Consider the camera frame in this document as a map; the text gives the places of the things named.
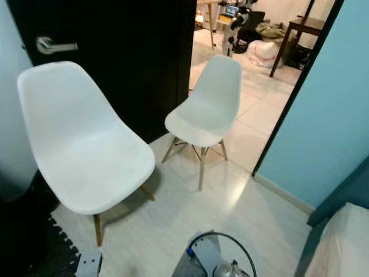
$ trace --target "black cable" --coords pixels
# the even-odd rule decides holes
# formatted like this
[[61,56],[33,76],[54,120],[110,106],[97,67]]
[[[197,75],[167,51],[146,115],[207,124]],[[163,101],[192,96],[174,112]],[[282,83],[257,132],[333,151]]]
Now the black cable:
[[195,237],[189,244],[189,248],[191,248],[194,243],[196,241],[198,241],[200,238],[203,238],[203,237],[206,237],[207,235],[222,235],[223,237],[226,237],[226,238],[229,238],[230,240],[232,240],[233,242],[235,242],[239,247],[241,247],[241,249],[244,251],[244,253],[246,254],[250,264],[251,264],[251,268],[253,269],[253,275],[254,277],[256,277],[256,269],[255,269],[255,266],[254,266],[254,262],[250,256],[250,254],[248,253],[248,251],[243,247],[242,244],[240,244],[235,238],[232,238],[230,235],[227,235],[227,234],[224,234],[224,233],[220,233],[220,232],[214,232],[214,231],[210,231],[210,232],[207,232],[207,233],[203,233],[197,237]]

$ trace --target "mattress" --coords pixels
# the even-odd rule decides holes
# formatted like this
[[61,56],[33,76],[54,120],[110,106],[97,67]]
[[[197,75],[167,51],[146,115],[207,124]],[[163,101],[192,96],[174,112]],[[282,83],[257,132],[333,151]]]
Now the mattress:
[[369,210],[346,203],[336,212],[305,276],[369,276]]

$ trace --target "chair backrest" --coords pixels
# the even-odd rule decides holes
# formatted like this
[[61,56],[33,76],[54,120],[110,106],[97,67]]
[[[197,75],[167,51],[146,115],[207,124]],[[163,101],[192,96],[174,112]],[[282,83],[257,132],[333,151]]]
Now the chair backrest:
[[87,72],[73,62],[36,66],[18,77],[28,137],[36,158],[80,136],[122,122]]
[[223,123],[236,119],[241,92],[239,62],[222,55],[214,56],[202,71],[192,97],[209,103]]

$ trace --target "baseboard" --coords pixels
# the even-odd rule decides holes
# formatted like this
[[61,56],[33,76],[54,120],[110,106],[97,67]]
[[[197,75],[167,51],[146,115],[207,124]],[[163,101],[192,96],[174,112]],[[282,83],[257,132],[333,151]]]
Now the baseboard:
[[264,187],[268,188],[275,194],[281,196],[282,198],[286,199],[288,202],[290,202],[295,207],[301,209],[308,215],[310,215],[312,212],[314,212],[315,208],[310,206],[309,204],[306,204],[301,199],[298,199],[296,196],[290,194],[289,192],[286,192],[284,189],[280,188],[278,185],[276,185],[273,181],[270,179],[264,177],[263,175],[260,175],[256,173],[254,177],[255,181],[263,185]]

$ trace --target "table leg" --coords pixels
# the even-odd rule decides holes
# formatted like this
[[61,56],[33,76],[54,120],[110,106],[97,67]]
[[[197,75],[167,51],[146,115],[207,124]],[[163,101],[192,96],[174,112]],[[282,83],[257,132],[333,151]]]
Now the table leg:
[[298,31],[298,34],[296,35],[296,45],[299,44],[300,38],[301,38],[302,32]]
[[210,29],[210,38],[211,38],[211,40],[212,40],[212,49],[214,50],[212,4],[208,4],[208,10],[209,10],[209,29]]
[[288,26],[288,29],[286,31],[286,35],[284,36],[284,39],[282,41],[282,45],[281,45],[281,48],[279,48],[279,52],[278,52],[278,55],[277,55],[277,58],[276,58],[276,61],[274,62],[274,65],[272,67],[272,71],[270,72],[270,75],[269,77],[273,77],[274,76],[274,72],[276,71],[277,69],[277,66],[278,66],[278,63],[279,63],[279,60],[281,59],[282,57],[282,54],[283,54],[283,51],[284,51],[284,47],[286,46],[287,44],[287,41],[288,41],[288,38],[289,38],[289,34],[291,33],[291,25]]

